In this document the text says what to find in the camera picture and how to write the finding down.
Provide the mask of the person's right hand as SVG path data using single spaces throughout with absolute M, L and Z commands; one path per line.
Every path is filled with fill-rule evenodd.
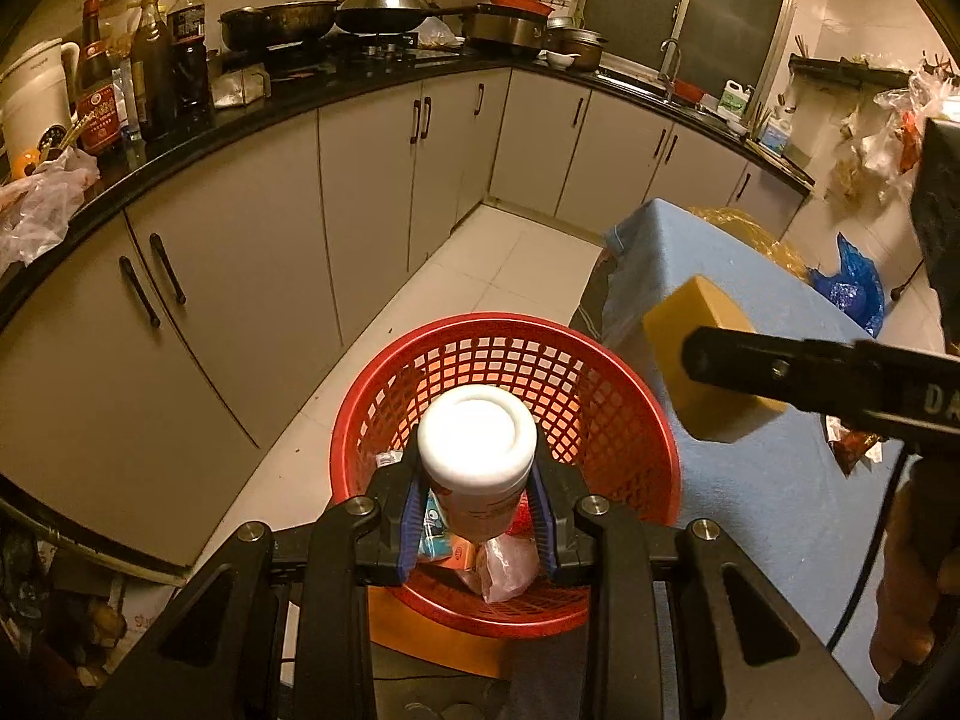
M 921 538 L 914 534 L 921 514 L 929 514 L 932 528 L 952 541 L 958 523 L 957 461 L 921 458 L 893 500 L 869 650 L 882 683 L 890 681 L 901 665 L 921 665 L 928 658 L 934 647 L 935 606 L 942 595 L 958 593 L 958 551 L 944 554 L 934 569 L 923 566 Z

